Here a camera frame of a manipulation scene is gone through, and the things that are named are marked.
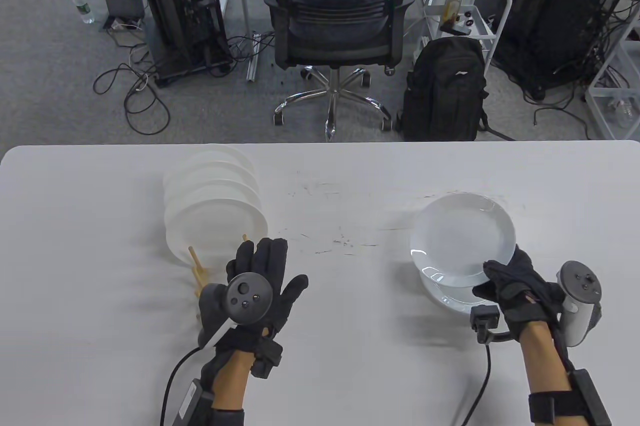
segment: black backpack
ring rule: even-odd
[[[406,77],[397,129],[407,141],[473,141],[487,116],[485,57],[478,40],[450,36],[424,47]]]

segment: water bottle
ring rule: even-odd
[[[615,104],[615,119],[621,128],[629,128],[636,120],[636,113],[631,99],[620,99]]]
[[[96,20],[96,18],[94,18],[93,12],[91,11],[91,8],[89,8],[89,2],[87,2],[87,0],[71,1],[73,1],[73,4],[75,4],[75,7],[80,12],[80,18],[82,18],[82,21],[84,21],[85,23],[93,23],[94,20]]]

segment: white table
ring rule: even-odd
[[[3,424],[158,424],[169,373],[197,335],[190,271],[164,240],[162,174],[203,147],[20,147],[4,157]],[[238,148],[258,170],[270,234],[288,238],[287,275],[310,279],[279,336],[281,365],[249,382],[247,425],[462,420],[485,351],[467,318],[425,296],[408,249],[414,213],[456,190],[501,203],[547,279],[569,259],[598,273],[604,318],[571,358],[589,369],[614,424],[637,422],[637,143]],[[472,424],[530,424],[519,346],[491,350]],[[206,360],[199,353],[176,377],[170,421]]]

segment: forearm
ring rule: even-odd
[[[243,408],[247,381],[254,364],[253,353],[236,351],[220,370],[213,382],[213,408],[216,410],[238,411]]]
[[[519,343],[531,393],[571,391],[565,367],[560,360],[546,323],[529,323]],[[584,417],[558,417],[555,426],[588,426]]]

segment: bowl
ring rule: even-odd
[[[164,222],[169,221],[180,212],[186,204],[218,198],[231,198],[253,205],[257,209],[263,207],[258,194],[246,184],[231,180],[210,180],[208,184],[185,189],[180,195],[170,198],[164,206]]]

